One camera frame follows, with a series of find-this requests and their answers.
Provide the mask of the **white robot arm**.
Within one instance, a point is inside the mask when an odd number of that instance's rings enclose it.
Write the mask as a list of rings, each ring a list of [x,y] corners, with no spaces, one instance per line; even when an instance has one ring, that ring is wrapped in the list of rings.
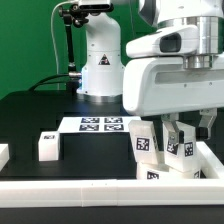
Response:
[[[177,115],[199,110],[196,137],[209,138],[216,110],[224,107],[224,0],[138,1],[139,16],[156,31],[127,43],[126,65],[120,27],[107,16],[126,0],[79,1],[89,19],[79,93],[92,100],[120,97],[130,115],[160,115],[174,142],[184,137]]]

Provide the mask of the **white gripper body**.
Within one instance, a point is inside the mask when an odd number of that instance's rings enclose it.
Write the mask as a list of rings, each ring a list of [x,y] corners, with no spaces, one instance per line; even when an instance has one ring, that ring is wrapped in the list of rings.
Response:
[[[141,117],[224,107],[224,54],[208,69],[184,69],[181,57],[131,60],[123,106]]]

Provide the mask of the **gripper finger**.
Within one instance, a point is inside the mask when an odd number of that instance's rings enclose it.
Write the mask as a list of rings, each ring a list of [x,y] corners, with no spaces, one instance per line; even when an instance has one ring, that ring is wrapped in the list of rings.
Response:
[[[202,109],[200,115],[199,136],[203,140],[208,140],[211,138],[211,129],[217,117],[217,109]]]
[[[178,145],[184,142],[184,132],[177,126],[179,120],[178,113],[163,114],[161,116],[162,123],[168,130],[168,140],[171,144]]]

